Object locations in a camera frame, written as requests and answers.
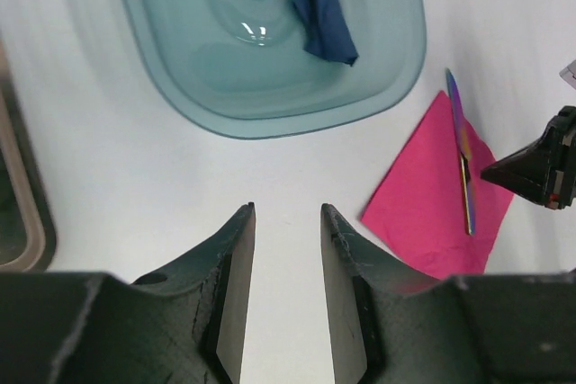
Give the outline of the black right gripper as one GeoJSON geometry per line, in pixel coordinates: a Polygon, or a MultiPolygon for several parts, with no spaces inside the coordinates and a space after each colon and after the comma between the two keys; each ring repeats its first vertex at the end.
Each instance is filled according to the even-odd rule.
{"type": "Polygon", "coordinates": [[[531,144],[481,170],[481,179],[523,198],[544,198],[551,210],[575,198],[575,107],[566,105],[531,144]]]}

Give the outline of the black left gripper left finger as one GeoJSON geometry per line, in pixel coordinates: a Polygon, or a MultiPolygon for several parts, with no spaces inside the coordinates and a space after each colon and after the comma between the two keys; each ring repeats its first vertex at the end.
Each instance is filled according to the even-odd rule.
{"type": "Polygon", "coordinates": [[[255,239],[248,203],[133,283],[105,272],[3,273],[2,382],[238,382],[255,239]]]}

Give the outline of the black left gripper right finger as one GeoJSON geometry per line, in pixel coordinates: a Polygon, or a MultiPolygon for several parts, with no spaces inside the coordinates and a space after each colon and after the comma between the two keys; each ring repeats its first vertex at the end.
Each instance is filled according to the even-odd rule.
{"type": "Polygon", "coordinates": [[[440,281],[320,214],[336,382],[574,382],[573,273],[440,281]]]}

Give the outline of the pink paper napkin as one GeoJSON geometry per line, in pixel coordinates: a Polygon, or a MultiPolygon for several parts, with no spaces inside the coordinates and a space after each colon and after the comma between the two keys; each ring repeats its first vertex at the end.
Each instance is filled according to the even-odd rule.
{"type": "Polygon", "coordinates": [[[437,279],[480,274],[513,195],[480,177],[495,158],[467,127],[472,150],[475,231],[468,234],[449,96],[439,92],[375,190],[362,223],[404,263],[437,279]]]}

